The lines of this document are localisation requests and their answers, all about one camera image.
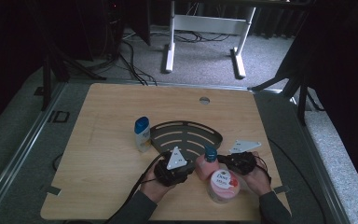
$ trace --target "black handheld controller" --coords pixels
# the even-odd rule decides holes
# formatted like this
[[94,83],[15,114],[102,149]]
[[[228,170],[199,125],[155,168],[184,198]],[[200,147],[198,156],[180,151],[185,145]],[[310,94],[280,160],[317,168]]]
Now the black handheld controller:
[[186,166],[168,170],[169,160],[170,156],[164,160],[159,160],[154,170],[157,181],[166,187],[184,183],[187,180],[187,176],[191,175],[195,170],[194,162],[191,161],[187,161]]
[[224,163],[229,170],[240,175],[251,173],[257,165],[255,156],[246,151],[227,156],[217,155],[217,160],[220,163]]

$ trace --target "pink container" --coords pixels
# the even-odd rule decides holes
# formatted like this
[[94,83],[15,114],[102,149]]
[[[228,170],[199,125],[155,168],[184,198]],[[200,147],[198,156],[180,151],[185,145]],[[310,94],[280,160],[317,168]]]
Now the pink container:
[[208,194],[216,203],[227,203],[238,195],[240,188],[240,183],[232,172],[220,169],[211,176]]

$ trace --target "person's arm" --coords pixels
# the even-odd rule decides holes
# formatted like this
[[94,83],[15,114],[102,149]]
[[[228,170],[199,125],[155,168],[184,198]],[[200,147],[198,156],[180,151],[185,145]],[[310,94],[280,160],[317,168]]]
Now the person's arm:
[[154,174],[156,163],[147,172],[141,188],[108,222],[108,224],[143,224],[146,223],[164,195],[175,186],[165,187]]
[[252,152],[256,156],[257,165],[255,169],[242,178],[245,180],[249,189],[258,197],[260,202],[261,223],[266,224],[287,224],[291,223],[291,215],[272,191],[265,169],[266,166],[258,157],[257,152]]

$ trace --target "dark wall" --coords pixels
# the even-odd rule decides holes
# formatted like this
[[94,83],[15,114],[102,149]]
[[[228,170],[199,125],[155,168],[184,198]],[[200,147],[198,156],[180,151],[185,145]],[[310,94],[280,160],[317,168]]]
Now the dark wall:
[[358,1],[317,1],[280,70],[305,69],[358,173]]
[[41,66],[40,38],[21,1],[0,1],[0,114]]

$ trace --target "gray carpet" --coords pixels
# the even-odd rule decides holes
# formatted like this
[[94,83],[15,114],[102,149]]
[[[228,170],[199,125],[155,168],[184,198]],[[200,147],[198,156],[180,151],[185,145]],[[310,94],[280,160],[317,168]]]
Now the gray carpet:
[[[140,41],[138,37],[128,38],[127,41],[134,47],[134,65],[153,76],[159,84],[236,89],[251,87],[272,78],[293,40],[250,36],[242,54],[248,76],[245,79],[235,78],[232,61],[228,57],[229,49],[238,44],[237,36],[231,36],[220,42],[177,42],[173,72],[170,74],[165,74],[162,69],[165,66],[163,59],[165,45],[168,43],[167,36],[153,36],[151,47]],[[121,52],[130,60],[129,49],[126,45],[122,45]],[[99,62],[101,61],[84,63],[90,65]],[[117,61],[111,67],[95,72],[108,77],[106,82],[135,80],[128,71],[121,68],[123,66],[122,61]],[[40,208],[46,197],[46,187],[54,176],[52,161],[64,151],[89,84],[92,82],[94,80],[83,74],[73,74],[73,78],[66,85],[62,97],[54,107],[55,111],[69,112],[69,120],[67,123],[45,124],[27,160],[0,203],[0,223],[62,223],[42,219],[39,216]],[[284,84],[285,81],[271,88],[281,90]],[[0,174],[39,114],[41,98],[33,96],[33,93],[40,85],[41,71],[39,70],[27,80],[0,118]],[[268,137],[287,153],[304,174],[322,204],[327,223],[335,223],[320,184],[315,178],[310,159],[304,150],[307,147],[304,144],[306,136],[304,132],[307,130],[299,125],[295,106],[288,99],[271,91],[260,92],[255,99]],[[270,145],[282,182],[292,189],[287,193],[287,197],[292,208],[293,223],[323,223],[322,211],[299,172],[277,146],[272,143]]]

